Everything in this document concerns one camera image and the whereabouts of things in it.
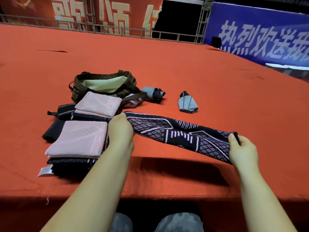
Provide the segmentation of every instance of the pink folded cloth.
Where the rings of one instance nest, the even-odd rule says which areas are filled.
[[[107,123],[66,121],[59,138],[45,152],[49,157],[100,157],[107,139]]]
[[[141,103],[143,100],[141,98],[133,99],[133,100],[127,100],[127,101],[122,101],[121,104],[123,107],[136,107],[139,103]]]
[[[121,101],[121,98],[88,92],[83,99],[76,104],[75,112],[92,116],[113,118]]]

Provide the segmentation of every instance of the leg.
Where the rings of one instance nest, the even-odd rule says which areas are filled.
[[[131,219],[122,213],[115,213],[109,232],[133,232]]]
[[[155,232],[204,232],[204,230],[198,215],[176,213],[163,218]]]

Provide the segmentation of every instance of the person's left hand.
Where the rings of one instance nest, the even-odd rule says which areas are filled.
[[[133,151],[133,128],[127,120],[126,114],[114,116],[108,124],[109,145],[123,146]]]

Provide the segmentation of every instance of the red stage floor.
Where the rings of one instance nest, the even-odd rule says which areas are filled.
[[[50,144],[46,111],[71,103],[82,71],[130,71],[137,86],[161,88],[162,103],[134,112],[237,131],[258,148],[260,169],[283,201],[309,200],[309,84],[206,45],[0,25],[1,200],[66,199],[78,183],[38,178]],[[182,113],[186,90],[199,106]],[[239,199],[233,168],[182,148],[134,137],[123,198]]]

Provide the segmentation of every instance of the forearm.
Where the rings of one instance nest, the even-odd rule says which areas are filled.
[[[110,145],[42,231],[109,231],[126,180],[128,152]]]
[[[241,198],[249,232],[296,232],[259,171],[241,174]]]

